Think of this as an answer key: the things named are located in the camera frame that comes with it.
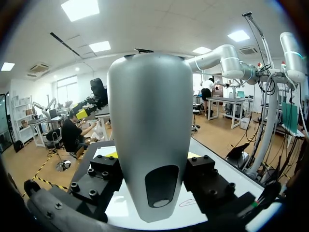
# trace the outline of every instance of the cable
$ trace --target cable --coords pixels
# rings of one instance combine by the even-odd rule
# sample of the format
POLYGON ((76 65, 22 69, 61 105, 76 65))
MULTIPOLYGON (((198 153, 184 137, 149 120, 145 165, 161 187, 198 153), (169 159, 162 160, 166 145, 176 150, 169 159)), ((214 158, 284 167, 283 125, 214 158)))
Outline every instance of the cable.
POLYGON ((264 67, 265 67, 266 65, 265 65, 265 61, 264 61, 264 58, 263 58, 263 54, 262 54, 262 52, 261 52, 260 44, 259 44, 259 42, 257 41, 257 38, 256 38, 256 36, 255 36, 255 33, 254 33, 254 31, 253 31, 253 29, 252 29, 252 27, 251 27, 251 25, 250 25, 248 19, 247 19, 246 17, 245 17, 245 19, 246 19, 246 21, 247 21, 247 23, 248 23, 248 25, 249 25, 249 27, 250 27, 250 29, 251 29, 251 31, 252 31, 252 34, 253 34, 253 36, 254 36, 254 38, 255 38, 255 41, 256 41, 257 46, 258 46, 258 48, 259 48, 259 51, 260 51, 260 54, 261 54, 261 58, 262 58, 262 61, 263 61, 264 67))

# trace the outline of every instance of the ceiling air conditioner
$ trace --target ceiling air conditioner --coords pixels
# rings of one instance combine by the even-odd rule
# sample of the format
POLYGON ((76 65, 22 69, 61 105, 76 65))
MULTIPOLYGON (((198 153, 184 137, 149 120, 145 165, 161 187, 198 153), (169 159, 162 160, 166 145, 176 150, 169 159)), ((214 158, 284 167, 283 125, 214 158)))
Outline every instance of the ceiling air conditioner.
POLYGON ((45 71, 47 71, 49 69, 49 66, 47 64, 44 63, 38 63, 36 65, 34 65, 32 68, 30 68, 30 72, 32 73, 44 73, 45 71))
POLYGON ((239 51, 243 55, 253 55, 258 53, 258 49, 256 49, 253 45, 242 47, 239 51))

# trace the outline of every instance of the robotic arm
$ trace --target robotic arm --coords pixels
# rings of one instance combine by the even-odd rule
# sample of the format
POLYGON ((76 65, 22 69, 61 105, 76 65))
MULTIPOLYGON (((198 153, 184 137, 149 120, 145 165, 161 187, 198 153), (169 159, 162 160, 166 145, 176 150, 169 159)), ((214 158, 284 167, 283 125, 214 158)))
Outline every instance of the robotic arm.
POLYGON ((92 112, 108 104, 107 99, 107 89, 104 88, 104 85, 100 78, 96 78, 90 81, 91 90, 94 94, 94 97, 88 97, 86 100, 77 103, 76 106, 72 108, 74 114, 78 119, 85 118, 89 116, 92 112))

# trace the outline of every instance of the computer monitor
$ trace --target computer monitor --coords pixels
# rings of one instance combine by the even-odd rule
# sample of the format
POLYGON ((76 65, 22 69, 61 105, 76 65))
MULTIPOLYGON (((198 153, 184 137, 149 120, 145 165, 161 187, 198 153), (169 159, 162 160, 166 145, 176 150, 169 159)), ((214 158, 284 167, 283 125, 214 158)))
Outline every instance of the computer monitor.
POLYGON ((237 92, 238 97, 244 98, 245 97, 245 92, 244 91, 238 91, 237 92))
POLYGON ((49 115, 50 115, 50 118, 54 118, 54 117, 57 117, 57 112, 56 112, 56 109, 52 109, 49 111, 49 115))

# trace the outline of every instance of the workbench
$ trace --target workbench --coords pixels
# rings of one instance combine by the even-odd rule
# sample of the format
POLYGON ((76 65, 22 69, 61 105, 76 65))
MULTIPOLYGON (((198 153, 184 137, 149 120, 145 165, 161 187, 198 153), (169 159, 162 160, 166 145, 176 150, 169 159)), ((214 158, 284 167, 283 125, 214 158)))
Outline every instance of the workbench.
MULTIPOLYGON (((86 174, 90 160, 93 157, 98 154, 106 156, 114 151, 116 151, 114 141, 91 144, 84 154, 82 163, 74 174, 72 181, 78 181, 86 174)), ((264 190, 259 183, 250 179, 243 172, 193 138, 190 141, 189 151, 196 155, 208 155, 212 158, 216 162, 215 168, 218 169, 219 174, 228 182, 236 184, 236 196, 239 197, 249 191, 258 198, 264 190)), ((268 209, 263 210, 246 225, 247 231, 259 230, 277 212, 280 206, 281 203, 273 203, 268 209)), ((135 230, 168 230, 207 221, 207 217, 201 213, 192 193, 187 192, 184 185, 182 185, 174 213, 165 220, 147 223, 138 216, 124 180, 119 191, 114 193, 105 213, 108 217, 108 224, 135 230)))
POLYGON ((217 115, 212 116, 211 114, 208 113, 208 120, 212 120, 215 118, 219 117, 219 102, 222 103, 228 103, 228 104, 232 104, 233 105, 233 114, 232 115, 228 115, 228 114, 224 114, 223 116, 225 117, 231 117, 232 118, 232 125, 231 125, 231 129, 234 129, 235 127, 240 125, 240 120, 242 119, 242 109, 243 109, 243 103, 245 102, 245 100, 243 99, 236 99, 236 98, 222 98, 222 97, 213 97, 213 98, 206 98, 206 100, 208 100, 208 112, 211 111, 212 108, 212 103, 216 102, 217 105, 217 115), (240 114, 239 117, 235 117, 235 113, 236 113, 236 106, 240 105, 240 114))

